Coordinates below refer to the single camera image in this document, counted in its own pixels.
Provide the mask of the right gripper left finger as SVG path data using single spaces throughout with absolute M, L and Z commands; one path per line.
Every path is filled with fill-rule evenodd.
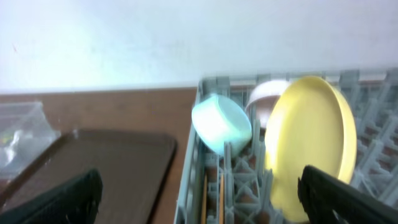
M 1 224 L 93 224 L 103 194 L 100 172 L 91 169 L 1 214 Z

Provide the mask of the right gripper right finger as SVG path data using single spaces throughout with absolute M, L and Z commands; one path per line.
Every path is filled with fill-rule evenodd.
M 310 223 L 397 224 L 397 210 L 314 166 L 298 179 L 298 198 Z

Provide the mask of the yellow plate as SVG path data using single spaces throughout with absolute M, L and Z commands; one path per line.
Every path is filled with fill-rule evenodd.
M 270 200 L 290 222 L 306 222 L 298 196 L 304 167 L 314 166 L 349 184 L 357 134 L 348 102 L 320 77 L 303 77 L 283 92 L 265 133 L 264 167 L 273 173 Z

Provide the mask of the pink bowl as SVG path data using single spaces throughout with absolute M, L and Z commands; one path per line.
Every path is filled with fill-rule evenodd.
M 286 80 L 271 80 L 259 84 L 250 94 L 245 112 L 250 114 L 250 109 L 255 107 L 255 118 L 260 121 L 261 128 L 266 129 L 277 100 L 290 84 Z

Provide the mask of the blue bowl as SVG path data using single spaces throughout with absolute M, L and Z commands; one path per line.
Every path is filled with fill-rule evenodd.
M 195 105 L 192 124 L 204 144 L 220 156 L 226 142 L 236 157 L 252 138 L 251 122 L 242 107 L 223 95 L 212 95 Z

